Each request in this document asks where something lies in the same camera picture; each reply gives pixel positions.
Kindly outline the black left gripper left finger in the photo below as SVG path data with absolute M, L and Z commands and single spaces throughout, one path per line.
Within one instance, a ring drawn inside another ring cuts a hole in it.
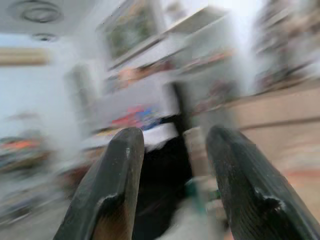
M 76 189 L 55 240 L 130 240 L 144 160 L 143 132 L 119 131 Z

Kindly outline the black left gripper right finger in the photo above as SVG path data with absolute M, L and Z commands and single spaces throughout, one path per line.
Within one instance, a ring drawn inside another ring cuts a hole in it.
M 206 148 L 234 239 L 319 239 L 320 225 L 303 200 L 240 131 L 215 125 Z

